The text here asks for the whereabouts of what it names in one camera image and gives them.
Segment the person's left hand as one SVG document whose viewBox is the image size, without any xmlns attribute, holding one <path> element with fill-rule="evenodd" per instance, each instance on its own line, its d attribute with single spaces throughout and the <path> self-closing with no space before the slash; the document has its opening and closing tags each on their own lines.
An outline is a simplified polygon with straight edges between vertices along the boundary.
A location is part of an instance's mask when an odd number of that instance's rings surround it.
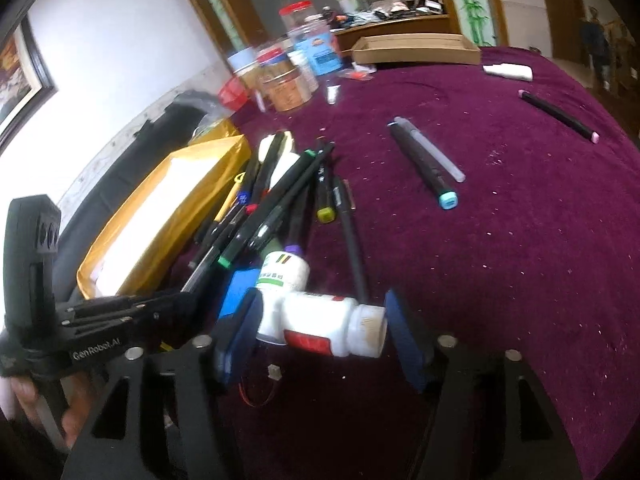
<svg viewBox="0 0 640 480">
<path fill-rule="evenodd" d="M 32 378 L 2 377 L 1 411 L 10 422 L 23 417 L 52 443 L 55 451 L 68 455 L 96 422 L 106 376 L 96 370 L 82 370 L 63 378 L 61 387 L 66 405 L 60 414 L 55 414 L 56 401 L 48 399 Z"/>
</svg>

